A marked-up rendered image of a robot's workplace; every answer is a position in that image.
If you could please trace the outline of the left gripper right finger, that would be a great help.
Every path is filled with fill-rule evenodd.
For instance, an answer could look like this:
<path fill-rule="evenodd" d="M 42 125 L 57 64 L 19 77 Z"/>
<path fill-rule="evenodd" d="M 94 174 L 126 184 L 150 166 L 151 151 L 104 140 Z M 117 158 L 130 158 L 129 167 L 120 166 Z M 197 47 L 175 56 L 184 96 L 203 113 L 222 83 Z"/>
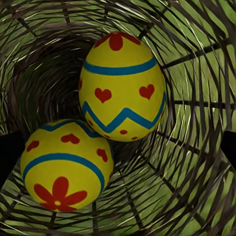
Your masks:
<path fill-rule="evenodd" d="M 225 154 L 225 157 L 233 165 L 236 170 L 236 133 L 233 131 L 224 130 L 220 148 Z"/>

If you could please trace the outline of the wicker basket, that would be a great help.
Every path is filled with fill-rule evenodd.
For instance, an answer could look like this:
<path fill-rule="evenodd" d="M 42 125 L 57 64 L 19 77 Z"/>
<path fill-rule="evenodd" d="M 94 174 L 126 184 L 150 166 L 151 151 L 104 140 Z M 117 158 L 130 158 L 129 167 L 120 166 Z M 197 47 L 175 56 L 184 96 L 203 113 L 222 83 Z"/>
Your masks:
<path fill-rule="evenodd" d="M 0 77 L 0 132 L 2 134 L 12 133 L 21 131 L 25 142 L 28 141 L 29 137 L 31 137 L 32 131 L 29 130 L 32 129 L 32 123 L 31 123 L 31 117 L 30 117 L 30 92 L 34 88 L 34 86 L 37 84 L 37 82 L 40 79 L 44 79 L 41 87 L 39 88 L 37 94 L 35 97 L 33 97 L 34 100 L 34 110 L 35 110 L 35 117 L 36 117 L 36 123 L 37 127 L 42 127 L 39 117 L 37 115 L 37 111 L 39 106 L 41 106 L 41 111 L 43 115 L 43 121 L 45 122 L 51 122 L 54 120 L 60 120 L 60 117 L 57 117 L 57 114 L 55 114 L 55 110 L 53 107 L 53 104 L 57 105 L 57 111 L 59 111 L 59 107 L 62 108 L 62 116 L 64 119 L 67 118 L 65 108 L 69 108 L 70 112 L 72 113 L 72 119 L 80 119 L 80 121 L 83 121 L 83 113 L 81 112 L 80 108 L 80 102 L 78 100 L 72 100 L 76 95 L 79 94 L 78 91 L 75 91 L 76 88 L 79 87 L 79 76 L 80 71 L 82 69 L 83 63 L 81 62 L 75 62 L 76 59 L 82 59 L 85 60 L 87 58 L 87 55 L 89 54 L 89 49 L 80 49 L 80 48 L 74 48 L 75 46 L 83 46 L 83 47 L 89 47 L 90 45 L 96 44 L 96 41 L 98 41 L 101 37 L 104 36 L 104 33 L 101 32 L 101 29 L 96 27 L 96 24 L 88 23 L 88 21 L 96 21 L 98 23 L 103 24 L 106 28 L 108 26 L 112 26 L 113 29 L 118 30 L 119 27 L 116 25 L 116 22 L 120 26 L 123 26 L 122 22 L 128 23 L 133 25 L 139 32 L 140 35 L 137 36 L 133 34 L 138 40 L 142 41 L 145 37 L 147 37 L 155 46 L 155 49 L 157 50 L 158 55 L 161 58 L 161 61 L 164 65 L 160 64 L 158 61 L 158 58 L 154 54 L 154 51 L 151 51 L 154 55 L 161 72 L 164 76 L 165 84 L 167 85 L 168 89 L 166 89 L 167 93 L 167 118 L 164 130 L 161 131 L 160 127 L 157 126 L 156 129 L 154 129 L 153 132 L 148 134 L 146 137 L 143 137 L 137 141 L 128 142 L 130 147 L 125 150 L 124 152 L 120 151 L 118 154 L 114 156 L 114 164 L 113 164 L 113 171 L 112 175 L 115 175 L 119 173 L 121 176 L 117 177 L 114 180 L 108 181 L 108 184 L 106 185 L 103 192 L 110 191 L 108 194 L 100 197 L 96 197 L 95 200 L 92 203 L 92 209 L 90 212 L 78 212 L 71 211 L 71 212 L 63 212 L 63 213 L 56 213 L 55 211 L 52 211 L 51 209 L 46 209 L 45 207 L 39 205 L 34 199 L 32 199 L 32 195 L 30 195 L 30 192 L 26 189 L 24 185 L 23 179 L 20 177 L 21 174 L 21 165 L 20 163 L 16 163 L 15 168 L 12 170 L 12 173 L 7 178 L 11 182 L 13 182 L 15 185 L 18 186 L 20 189 L 19 191 L 16 191 L 12 189 L 12 187 L 7 184 L 7 187 L 10 191 L 8 191 L 5 188 L 0 189 L 0 202 L 5 205 L 7 208 L 6 211 L 2 210 L 0 207 L 0 236 L 25 236 L 25 234 L 16 235 L 16 234 L 8 234 L 3 229 L 9 229 L 9 230 L 15 230 L 18 232 L 30 232 L 30 233 L 41 233 L 46 234 L 46 236 L 107 236 L 111 232 L 124 229 L 127 226 L 124 226 L 123 224 L 128 222 L 130 219 L 135 218 L 136 219 L 136 225 L 138 225 L 139 230 L 135 231 L 133 234 L 126 235 L 126 236 L 155 236 L 156 234 L 160 233 L 162 230 L 167 228 L 172 224 L 172 227 L 167 231 L 165 236 L 179 236 L 180 233 L 182 233 L 183 229 L 186 227 L 186 225 L 191 222 L 193 219 L 198 221 L 198 223 L 201 225 L 201 228 L 196 230 L 194 233 L 190 234 L 189 236 L 199 236 L 203 232 L 207 232 L 206 236 L 221 236 L 224 227 L 227 225 L 227 223 L 232 219 L 232 217 L 236 214 L 236 202 L 232 206 L 234 196 L 236 193 L 236 170 L 234 169 L 233 165 L 230 163 L 230 161 L 225 162 L 224 161 L 224 152 L 219 147 L 219 150 L 216 149 L 216 144 L 219 138 L 219 135 L 221 134 L 221 137 L 223 137 L 224 134 L 224 127 L 223 127 L 223 109 L 226 109 L 226 119 L 227 119 L 227 126 L 226 130 L 233 131 L 232 128 L 232 116 L 234 110 L 236 110 L 236 95 L 233 93 L 233 90 L 230 86 L 229 82 L 229 70 L 228 65 L 231 68 L 231 71 L 236 79 L 236 72 L 234 70 L 234 66 L 232 64 L 231 58 L 229 56 L 227 46 L 233 45 L 235 50 L 235 56 L 236 56 L 236 24 L 233 23 L 226 15 L 224 9 L 222 8 L 222 5 L 220 4 L 219 0 L 215 0 L 215 5 L 211 0 L 199 0 L 203 10 L 201 10 L 192 0 L 186 0 L 193 8 L 196 15 L 200 14 L 212 27 L 217 40 L 205 30 L 205 27 L 201 26 L 180 4 L 179 0 L 164 0 L 167 4 L 164 5 L 164 10 L 158 10 L 155 5 L 148 2 L 147 0 L 139 0 L 144 3 L 147 3 L 150 7 L 154 9 L 154 11 L 151 11 L 150 9 L 144 8 L 142 6 L 137 5 L 136 3 L 132 2 L 131 0 L 95 0 L 97 3 L 87 3 L 88 0 L 25 0 L 24 2 L 21 2 L 16 5 L 12 5 L 12 3 L 15 0 L 0 0 L 0 26 L 4 25 L 8 22 L 14 22 L 12 25 L 9 25 L 4 31 L 0 32 L 0 41 L 7 37 L 7 39 L 3 42 L 3 44 L 0 46 L 0 70 L 1 77 Z M 83 4 L 74 4 L 72 1 L 85 1 L 86 3 Z M 232 9 L 236 12 L 236 0 L 226 0 L 228 4 L 232 7 Z M 45 3 L 45 5 L 43 5 Z M 59 4 L 57 4 L 59 3 Z M 26 5 L 30 5 L 27 6 Z M 98 6 L 100 9 L 104 10 L 104 12 L 99 11 L 97 9 L 87 9 L 84 8 L 84 6 Z M 226 37 L 226 34 L 220 29 L 220 27 L 209 17 L 208 13 L 206 12 L 206 9 L 204 8 L 204 5 L 225 25 L 227 32 L 229 34 L 229 37 Z M 192 23 L 194 26 L 196 26 L 203 34 L 205 34 L 208 37 L 208 40 L 210 42 L 210 45 L 207 47 L 201 47 L 201 50 L 183 33 L 181 32 L 164 14 L 167 11 L 170 11 L 174 17 L 176 17 L 179 21 L 181 19 L 170 9 L 170 7 L 174 7 L 179 13 L 181 13 L 188 23 Z M 62 9 L 61 12 L 53 12 L 56 9 Z M 27 20 L 31 17 L 36 17 L 37 14 L 39 14 L 42 10 L 49 10 L 47 13 L 42 13 L 40 16 L 42 17 L 42 20 L 40 23 L 31 24 L 28 23 Z M 109 12 L 116 13 L 118 15 L 121 15 L 126 19 L 120 19 L 117 17 L 114 17 Z M 32 13 L 30 13 L 32 12 Z M 29 14 L 30 13 L 30 14 Z M 98 15 L 98 17 L 92 17 Z M 10 16 L 11 15 L 11 16 Z M 65 20 L 62 22 L 47 22 L 49 19 L 52 19 L 56 16 L 60 16 L 64 18 Z M 69 20 L 70 15 L 76 15 L 76 16 L 82 16 L 86 18 L 86 21 L 73 21 Z M 7 18 L 6 18 L 7 17 Z M 197 51 L 194 52 L 192 48 L 188 47 L 184 42 L 182 42 L 176 35 L 174 35 L 163 23 L 162 18 L 166 20 L 173 29 L 179 32 L 191 45 L 193 45 Z M 17 20 L 17 22 L 15 22 Z M 19 26 L 21 24 L 21 26 Z M 5 33 L 7 30 L 14 26 L 19 26 L 17 35 L 8 41 L 10 36 L 17 31 L 17 28 L 15 28 L 11 33 L 7 34 L 5 36 Z M 164 60 L 161 56 L 160 52 L 158 51 L 158 45 L 151 39 L 150 36 L 154 37 L 158 42 L 162 44 L 162 42 L 150 31 L 155 26 L 158 26 L 160 29 L 162 29 L 167 36 L 172 41 L 173 46 L 177 49 L 177 46 L 175 45 L 175 42 L 177 42 L 180 46 L 182 46 L 189 54 L 185 57 L 181 55 L 180 59 L 173 60 L 172 62 L 168 60 Z M 37 34 L 36 32 L 41 32 Z M 13 43 L 16 39 L 26 36 L 28 34 L 33 34 L 33 37 L 31 40 L 27 42 L 27 44 L 22 44 L 19 48 L 18 46 L 15 46 L 11 51 L 10 49 L 13 47 Z M 6 47 L 5 47 L 6 46 Z M 4 48 L 5 47 L 5 48 Z M 24 50 L 28 49 L 30 50 L 25 55 L 19 55 Z M 4 48 L 4 49 L 3 49 Z M 224 70 L 222 68 L 222 65 L 219 61 L 219 58 L 215 52 L 215 50 L 222 49 L 224 53 Z M 15 52 L 16 51 L 16 52 Z M 210 65 L 210 62 L 206 56 L 207 53 L 214 52 L 215 57 L 217 59 L 217 62 L 219 64 L 219 80 L 217 80 L 217 77 Z M 19 85 L 22 75 L 27 71 L 28 67 L 32 64 L 35 64 L 41 59 L 49 58 L 51 61 L 53 59 L 51 58 L 51 55 L 53 54 L 74 54 L 74 56 L 62 59 L 57 61 L 57 63 L 54 63 L 54 67 L 52 67 L 49 71 L 47 71 L 45 74 L 45 70 L 48 68 L 46 67 L 39 75 L 36 77 L 36 80 L 31 86 L 34 74 L 36 70 L 39 68 L 39 66 L 30 74 L 30 77 L 26 81 L 23 88 L 21 88 L 21 85 Z M 18 56 L 19 55 L 19 56 Z M 18 57 L 17 57 L 18 56 Z M 211 102 L 211 88 L 209 86 L 209 79 L 208 79 L 208 70 L 206 66 L 206 81 L 207 81 L 207 93 L 208 93 L 208 102 L 203 101 L 203 90 L 202 90 L 202 75 L 201 75 L 201 66 L 200 66 L 200 56 L 204 56 L 206 59 L 206 65 L 209 67 L 210 72 L 212 74 L 213 80 L 217 86 L 218 89 L 218 102 Z M 195 63 L 194 58 L 198 58 L 198 66 L 199 66 L 199 88 L 200 88 L 200 101 L 198 102 L 196 100 L 196 82 L 195 82 Z M 175 101 L 174 98 L 174 90 L 173 90 L 173 79 L 172 79 L 172 71 L 171 66 L 180 65 L 182 62 L 186 62 L 191 60 L 193 63 L 193 80 L 188 72 L 188 69 L 186 69 L 187 77 L 189 78 L 191 88 L 192 88 L 192 94 L 190 95 L 190 100 L 184 100 L 184 97 L 182 97 L 181 100 Z M 2 89 L 2 84 L 5 79 L 5 71 L 7 67 L 13 63 L 12 68 L 10 71 L 10 77 L 9 77 L 9 85 L 7 89 Z M 64 68 L 65 67 L 65 68 Z M 170 80 L 168 80 L 166 76 L 166 70 L 169 74 Z M 222 101 L 222 92 L 221 92 L 221 78 L 220 78 L 220 70 L 224 76 L 225 79 L 225 103 Z M 62 75 L 63 73 L 72 73 L 71 76 L 68 78 L 54 84 L 49 91 L 45 93 L 45 95 L 42 97 L 44 91 L 49 86 L 49 83 Z M 68 82 L 70 82 L 73 79 L 77 79 L 77 84 L 75 86 L 68 86 L 67 89 L 65 89 L 59 99 L 56 102 L 53 102 L 52 99 L 55 96 L 55 94 L 59 91 L 60 88 L 64 87 Z M 25 93 L 24 93 L 25 92 Z M 24 96 L 26 98 L 26 112 L 27 112 L 27 122 L 29 125 L 29 128 L 27 125 L 23 122 L 23 118 L 21 118 L 19 109 L 17 106 L 17 100 L 19 99 L 19 96 Z M 234 103 L 231 103 L 230 96 L 232 96 Z M 182 133 L 181 133 L 181 126 L 182 126 L 182 120 L 180 118 L 180 128 L 177 134 L 177 138 L 173 138 L 173 130 L 177 123 L 176 118 L 176 110 L 175 106 L 176 104 L 183 105 L 184 109 L 184 116 L 185 116 L 185 107 L 186 105 L 190 106 L 191 108 L 191 114 L 189 118 L 189 136 L 187 138 L 186 133 L 184 134 L 184 138 L 182 140 Z M 48 106 L 50 106 L 50 115 L 47 114 Z M 197 108 L 200 107 L 200 114 L 201 114 L 201 122 L 198 124 L 197 120 Z M 209 126 L 206 128 L 206 121 L 205 121 L 205 110 L 204 108 L 208 108 L 208 114 L 209 114 Z M 214 113 L 215 108 L 219 109 L 219 120 L 216 126 L 216 129 L 214 129 Z M 195 143 L 193 140 L 193 126 L 194 122 L 196 120 L 196 132 L 197 136 L 195 139 Z M 200 129 L 202 130 L 202 146 L 201 150 L 199 150 L 199 136 L 200 136 Z M 158 138 L 161 138 L 160 143 L 156 144 L 156 141 Z M 166 141 L 166 142 L 165 142 Z M 175 143 L 175 147 L 173 152 L 170 156 L 167 157 L 166 162 L 161 167 L 161 163 L 163 160 L 164 151 L 168 145 L 168 142 L 172 141 Z M 192 143 L 191 143 L 192 142 Z M 165 145 L 164 145 L 165 143 Z M 111 146 L 115 147 L 119 144 L 118 141 L 112 141 Z M 156 147 L 155 147 L 156 144 Z M 191 144 L 191 145 L 190 145 Z M 178 146 L 180 146 L 178 156 L 174 160 L 176 161 L 176 165 L 174 168 L 174 172 L 170 175 L 168 178 L 164 175 L 165 168 L 167 164 L 172 161 L 175 151 L 177 150 Z M 156 162 L 156 165 L 151 163 L 152 158 L 157 157 L 157 153 L 160 151 L 160 156 L 158 161 Z M 183 152 L 183 157 L 179 165 L 177 166 L 177 162 L 179 159 L 180 154 Z M 179 177 L 183 171 L 183 164 L 185 162 L 185 159 L 187 155 L 191 153 L 191 157 L 189 160 L 189 163 L 187 165 L 187 171 L 185 178 L 181 182 L 181 184 L 177 186 Z M 146 156 L 146 154 L 148 155 Z M 192 161 L 192 158 L 196 154 L 197 160 L 195 163 L 195 166 L 189 171 L 189 167 Z M 143 162 L 142 162 L 143 160 Z M 199 168 L 203 165 L 205 162 L 204 169 L 200 176 L 196 178 Z M 125 183 L 127 178 L 136 170 L 150 166 L 151 170 L 153 170 L 151 173 L 146 175 L 145 177 L 141 178 L 139 181 L 137 181 L 137 178 L 134 178 L 130 180 L 129 182 Z M 176 173 L 178 167 L 180 166 L 179 174 L 177 177 L 177 181 L 175 183 L 175 187 L 171 185 L 171 180 L 173 179 L 174 174 Z M 128 167 L 132 167 L 129 172 L 124 174 L 124 172 L 127 170 Z M 204 180 L 206 178 L 208 170 L 212 167 L 210 177 L 206 183 L 204 183 Z M 231 182 L 231 186 L 229 189 L 229 192 L 226 194 L 222 202 L 220 202 L 226 180 L 228 177 L 229 172 L 234 173 L 233 180 Z M 20 176 L 19 176 L 19 175 Z M 140 183 L 144 182 L 145 180 L 149 179 L 153 175 L 156 175 L 154 179 L 149 182 L 149 184 L 144 184 L 137 190 L 132 191 L 133 188 L 135 188 Z M 151 184 L 158 179 L 158 177 L 161 177 L 163 184 L 166 184 L 166 186 L 170 189 L 170 192 L 172 192 L 172 196 L 168 199 L 168 201 L 162 206 L 162 209 L 159 211 L 159 213 L 153 218 L 153 220 L 148 223 L 147 225 L 143 225 L 144 219 L 141 220 L 140 214 L 144 212 L 150 205 L 142 209 L 141 211 L 138 211 L 138 208 L 143 205 L 144 202 L 150 199 L 150 197 L 146 198 L 143 202 L 134 205 L 134 202 L 139 199 L 143 194 L 145 194 L 148 189 L 150 188 Z M 19 182 L 18 182 L 19 181 Z M 187 191 L 181 195 L 181 191 L 184 188 L 184 186 L 189 183 L 189 187 Z M 124 185 L 120 186 L 118 183 L 125 183 Z M 135 183 L 135 184 L 134 184 Z M 192 191 L 195 189 L 195 187 L 199 184 L 198 191 L 194 199 L 188 203 L 189 196 L 192 193 Z M 212 194 L 212 192 L 218 187 L 216 196 L 214 198 L 214 201 L 212 203 L 210 212 L 208 214 L 208 217 L 206 221 L 200 216 L 204 205 L 207 202 L 207 199 Z M 125 189 L 126 188 L 126 189 Z M 125 189 L 125 190 L 124 190 Z M 135 195 L 137 192 L 141 191 L 139 194 Z M 201 194 L 206 190 L 205 195 L 203 196 L 202 200 L 199 202 L 199 198 Z M 121 193 L 119 193 L 121 192 Z M 10 205 L 1 194 L 5 194 L 9 198 L 13 200 L 12 204 Z M 119 194 L 118 194 L 119 193 Z M 116 195 L 117 194 L 117 195 Z M 178 199 L 178 203 L 176 206 L 166 212 L 168 207 L 171 205 L 171 203 L 176 199 Z M 35 206 L 29 205 L 26 203 L 25 200 L 31 201 L 35 203 Z M 97 202 L 101 201 L 110 201 L 112 202 L 107 208 L 98 209 L 98 206 L 96 205 Z M 122 206 L 114 207 L 116 204 L 127 201 Z M 33 209 L 37 210 L 46 210 L 47 212 L 51 213 L 52 215 L 46 215 L 43 213 L 36 213 L 36 212 L 30 212 L 25 210 L 19 210 L 15 209 L 15 205 L 23 205 L 27 207 L 31 207 Z M 126 206 L 130 205 L 131 209 L 126 212 L 119 211 Z M 181 208 L 185 207 L 184 211 L 172 219 L 172 216 Z M 217 214 L 217 212 L 223 208 L 221 217 L 219 221 L 215 224 L 213 228 L 211 228 L 211 224 L 213 222 L 214 216 Z M 100 216 L 101 213 L 107 212 L 110 210 L 114 210 L 113 212 L 109 213 L 108 215 Z M 11 213 L 16 214 L 22 214 L 23 216 L 26 216 L 27 218 L 19 218 L 11 215 Z M 129 217 L 126 220 L 122 220 L 118 225 L 115 227 L 99 231 L 100 228 L 105 227 L 106 225 L 98 226 L 98 221 L 104 220 L 104 219 L 119 219 L 125 215 L 128 215 L 130 213 L 133 213 L 133 216 Z M 179 221 L 187 214 L 190 213 L 190 215 L 187 217 L 183 225 L 181 225 L 179 228 L 177 228 L 175 231 L 173 231 L 173 228 L 179 223 Z M 67 216 L 72 215 L 72 216 Z M 38 221 L 32 218 L 31 216 L 39 216 L 39 217 L 47 217 L 51 218 L 50 222 L 45 221 Z M 67 217 L 65 217 L 67 216 Z M 91 216 L 91 218 L 84 219 L 84 220 L 77 220 L 76 222 L 71 222 L 68 224 L 56 224 L 56 220 L 67 220 L 67 219 L 78 219 L 79 217 L 84 216 Z M 7 225 L 5 224 L 6 220 L 11 221 L 19 221 L 23 222 L 25 224 L 38 224 L 38 225 L 44 225 L 48 227 L 48 229 L 39 229 L 33 226 L 24 227 L 24 226 L 16 226 L 16 225 Z M 93 226 L 90 228 L 90 230 L 93 230 L 93 233 L 89 233 L 87 235 L 80 235 L 76 233 L 67 233 L 67 232 L 60 232 L 58 229 L 62 229 L 65 227 L 72 227 L 75 224 L 79 224 L 82 222 L 86 222 L 92 220 Z M 163 221 L 161 225 L 155 229 L 154 231 L 150 232 L 150 230 L 160 221 Z M 228 233 L 227 236 L 236 236 L 236 217 L 233 223 L 233 226 L 231 228 L 231 231 Z"/>

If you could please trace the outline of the easter egg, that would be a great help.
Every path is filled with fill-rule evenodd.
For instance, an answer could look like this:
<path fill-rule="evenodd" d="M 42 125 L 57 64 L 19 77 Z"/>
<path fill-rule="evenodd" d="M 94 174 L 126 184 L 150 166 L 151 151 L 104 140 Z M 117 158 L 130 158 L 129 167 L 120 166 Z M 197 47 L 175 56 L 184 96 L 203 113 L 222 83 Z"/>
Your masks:
<path fill-rule="evenodd" d="M 90 50 L 79 76 L 87 122 L 110 141 L 137 141 L 160 125 L 167 86 L 151 50 L 131 33 L 113 31 Z"/>
<path fill-rule="evenodd" d="M 111 141 L 87 120 L 44 123 L 25 142 L 20 157 L 23 185 L 39 205 L 56 213 L 82 210 L 111 181 Z"/>

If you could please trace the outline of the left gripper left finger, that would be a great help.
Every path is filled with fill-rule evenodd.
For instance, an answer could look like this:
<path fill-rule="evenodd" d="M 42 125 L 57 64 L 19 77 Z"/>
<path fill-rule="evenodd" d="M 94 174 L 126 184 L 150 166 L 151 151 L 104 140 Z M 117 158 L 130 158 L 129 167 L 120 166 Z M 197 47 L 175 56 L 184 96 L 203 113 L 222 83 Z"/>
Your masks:
<path fill-rule="evenodd" d="M 16 163 L 19 163 L 25 149 L 25 140 L 21 131 L 0 135 L 0 189 L 5 186 L 7 178 Z"/>

